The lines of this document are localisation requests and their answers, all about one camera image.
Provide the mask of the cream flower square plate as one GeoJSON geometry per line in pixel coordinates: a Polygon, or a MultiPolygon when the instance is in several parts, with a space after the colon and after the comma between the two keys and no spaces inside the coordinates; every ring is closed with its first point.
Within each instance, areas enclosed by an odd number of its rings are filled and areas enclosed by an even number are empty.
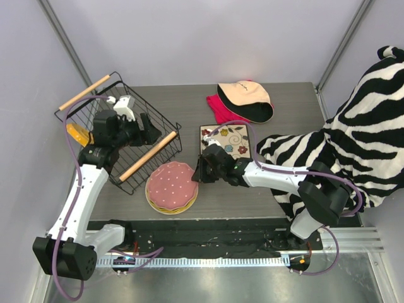
{"type": "MultiPolygon", "coordinates": [[[[251,144],[249,140],[249,133],[246,125],[231,124],[221,127],[219,130],[214,131],[218,125],[204,125],[199,127],[200,140],[204,135],[209,134],[214,137],[220,146],[234,159],[251,157],[251,144]]],[[[200,142],[200,152],[207,146],[203,146],[200,142]]]]}

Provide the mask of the pink dotted round plate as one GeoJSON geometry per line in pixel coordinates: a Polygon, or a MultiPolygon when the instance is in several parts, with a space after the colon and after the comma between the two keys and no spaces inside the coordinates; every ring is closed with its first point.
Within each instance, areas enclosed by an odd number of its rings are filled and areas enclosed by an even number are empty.
{"type": "Polygon", "coordinates": [[[169,162],[151,173],[145,186],[149,204],[173,210],[195,202],[198,183],[191,180],[194,170],[183,162],[169,162]]]}

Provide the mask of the green dotted round plate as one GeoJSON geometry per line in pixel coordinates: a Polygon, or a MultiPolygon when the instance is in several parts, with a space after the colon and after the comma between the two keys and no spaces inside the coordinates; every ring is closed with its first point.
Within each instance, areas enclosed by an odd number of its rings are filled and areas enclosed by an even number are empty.
{"type": "Polygon", "coordinates": [[[169,209],[167,209],[167,208],[159,207],[159,206],[157,206],[157,205],[155,205],[155,204],[153,204],[153,203],[151,203],[150,206],[151,206],[154,210],[156,210],[156,211],[158,211],[158,212],[160,212],[160,213],[164,213],[164,214],[168,214],[168,215],[175,215],[175,214],[183,213],[183,212],[185,212],[186,210],[190,209],[190,207],[192,207],[193,204],[194,204],[193,202],[189,202],[187,205],[185,205],[185,206],[183,206],[183,207],[179,207],[179,208],[173,209],[173,210],[169,210],[169,209]]]}

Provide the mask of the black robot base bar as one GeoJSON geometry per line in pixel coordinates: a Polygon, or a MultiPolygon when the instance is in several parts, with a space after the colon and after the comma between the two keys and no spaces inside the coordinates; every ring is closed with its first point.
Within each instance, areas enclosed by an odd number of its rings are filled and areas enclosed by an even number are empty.
{"type": "Polygon", "coordinates": [[[282,251],[320,251],[319,232],[307,240],[292,237],[282,218],[118,220],[127,227],[124,250],[140,254],[162,248],[162,258],[217,259],[277,257],[282,251]]]}

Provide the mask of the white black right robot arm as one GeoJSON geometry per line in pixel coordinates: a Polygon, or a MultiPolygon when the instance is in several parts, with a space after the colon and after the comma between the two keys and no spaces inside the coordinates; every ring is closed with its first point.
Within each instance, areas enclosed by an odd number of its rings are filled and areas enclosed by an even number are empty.
{"type": "Polygon", "coordinates": [[[267,187],[298,196],[304,210],[285,233],[285,242],[292,249],[300,249],[317,229],[336,225],[352,192],[345,179],[321,162],[310,167],[281,167],[253,158],[234,159],[223,147],[212,144],[199,155],[192,180],[207,184],[219,179],[231,186],[267,187]]]}

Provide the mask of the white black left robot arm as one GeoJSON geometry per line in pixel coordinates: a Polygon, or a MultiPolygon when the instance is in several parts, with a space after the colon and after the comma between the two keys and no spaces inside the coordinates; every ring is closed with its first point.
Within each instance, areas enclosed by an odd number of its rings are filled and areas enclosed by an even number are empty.
{"type": "Polygon", "coordinates": [[[140,119],[137,122],[114,110],[102,110],[96,113],[91,131],[67,124],[68,134],[74,139],[83,135],[85,146],[79,152],[74,183],[57,222],[45,237],[37,237],[32,246],[45,274],[87,281],[99,257],[111,249],[126,252],[133,248],[134,233],[126,221],[109,220],[92,236],[86,236],[86,230],[120,150],[126,146],[152,145],[162,134],[148,114],[142,113],[140,119]]]}

